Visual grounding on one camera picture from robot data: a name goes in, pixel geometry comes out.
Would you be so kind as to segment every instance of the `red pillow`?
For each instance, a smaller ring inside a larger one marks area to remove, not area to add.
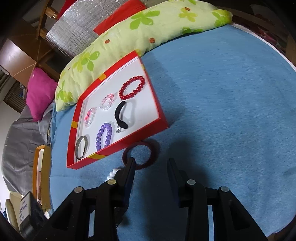
[[[97,27],[95,27],[94,32],[101,35],[115,24],[144,9],[146,9],[146,6],[140,0],[128,0],[103,22],[99,23]]]

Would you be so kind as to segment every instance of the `silver insulation sheet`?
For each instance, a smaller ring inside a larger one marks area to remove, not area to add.
[[[46,39],[73,58],[87,48],[98,35],[93,29],[127,0],[77,0],[46,35]],[[164,0],[141,0],[147,7]]]

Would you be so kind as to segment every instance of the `pink pearl bracelet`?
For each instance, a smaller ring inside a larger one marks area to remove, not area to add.
[[[111,107],[111,105],[113,104],[113,102],[114,102],[114,94],[109,94],[109,95],[107,95],[107,96],[101,101],[101,103],[100,103],[100,109],[101,109],[101,110],[108,110],[108,109]]]
[[[84,117],[84,126],[85,127],[89,127],[91,125],[92,121],[94,120],[95,113],[96,113],[96,108],[95,107],[91,108],[87,112],[86,116]]]

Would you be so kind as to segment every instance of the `wooden furniture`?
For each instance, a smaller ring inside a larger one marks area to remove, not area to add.
[[[45,22],[47,17],[57,19],[58,17],[58,11],[56,11],[53,7],[51,7],[53,0],[46,0],[44,4],[44,8],[41,12],[40,19],[39,19],[39,25],[36,32],[36,39],[39,39],[42,37],[43,39],[46,38],[46,35],[48,33],[48,30],[45,28]]]
[[[233,14],[232,21],[238,24],[242,24],[241,19],[247,20],[250,23],[256,24],[269,32],[280,37],[286,44],[286,58],[290,60],[296,66],[296,42],[286,28],[278,28],[265,20],[258,18],[252,14],[239,11],[228,7],[218,7],[230,11]]]
[[[35,67],[58,81],[59,73],[47,63],[54,54],[47,41],[36,39],[36,29],[20,19],[0,50],[0,65],[24,86],[27,86]]]

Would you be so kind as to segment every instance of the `purple beaded bracelet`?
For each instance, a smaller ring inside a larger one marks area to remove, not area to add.
[[[101,126],[101,129],[99,130],[99,133],[96,135],[96,149],[100,150],[101,149],[101,137],[102,134],[104,133],[104,130],[107,128],[107,136],[105,140],[105,145],[103,148],[107,147],[110,145],[110,140],[112,136],[112,127],[110,123],[104,123],[104,125]]]

